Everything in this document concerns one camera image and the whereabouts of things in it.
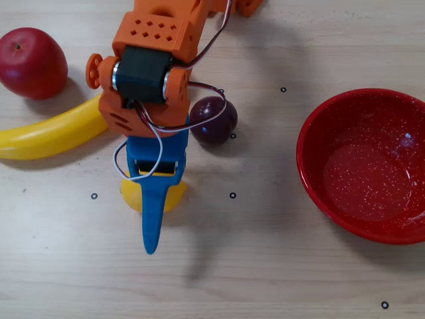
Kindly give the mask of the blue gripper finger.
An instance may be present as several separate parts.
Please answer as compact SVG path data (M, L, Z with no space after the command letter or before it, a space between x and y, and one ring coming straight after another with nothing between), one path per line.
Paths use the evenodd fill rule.
M176 208L183 198L185 182L185 157L174 162L175 172L140 174L136 161L128 163L129 174L141 186L141 217L143 244L147 254L152 255L159 244L163 215Z

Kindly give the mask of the blue gripper body with motor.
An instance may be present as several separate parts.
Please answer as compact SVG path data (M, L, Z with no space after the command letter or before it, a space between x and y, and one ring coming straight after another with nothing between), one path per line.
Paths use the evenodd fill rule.
M153 174L175 175L184 171L188 140L188 130L162 138L163 153ZM155 136L153 138L129 136L126 146L129 174L148 174L157 162L159 151L159 141Z

